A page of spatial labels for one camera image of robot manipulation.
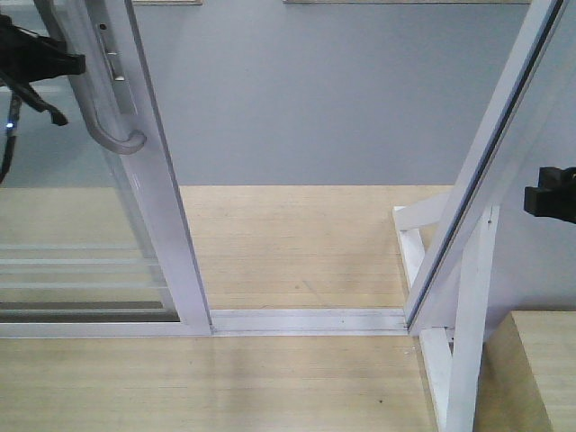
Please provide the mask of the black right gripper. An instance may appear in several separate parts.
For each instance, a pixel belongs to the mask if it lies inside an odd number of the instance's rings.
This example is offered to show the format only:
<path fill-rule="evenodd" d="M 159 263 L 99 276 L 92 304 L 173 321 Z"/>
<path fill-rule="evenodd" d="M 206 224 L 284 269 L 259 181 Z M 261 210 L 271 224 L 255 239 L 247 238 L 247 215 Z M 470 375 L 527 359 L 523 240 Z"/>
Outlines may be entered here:
<path fill-rule="evenodd" d="M 535 217 L 574 221 L 575 167 L 540 167 L 538 185 L 525 188 L 524 211 Z"/>

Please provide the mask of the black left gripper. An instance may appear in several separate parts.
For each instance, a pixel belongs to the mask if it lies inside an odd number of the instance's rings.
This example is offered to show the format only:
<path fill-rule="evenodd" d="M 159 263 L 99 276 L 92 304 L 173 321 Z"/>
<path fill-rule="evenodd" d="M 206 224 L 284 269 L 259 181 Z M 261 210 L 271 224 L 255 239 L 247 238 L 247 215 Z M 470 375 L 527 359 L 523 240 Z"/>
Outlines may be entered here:
<path fill-rule="evenodd" d="M 63 40 L 39 35 L 1 14 L 1 82 L 29 84 L 86 72 L 86 58 L 68 51 Z"/>

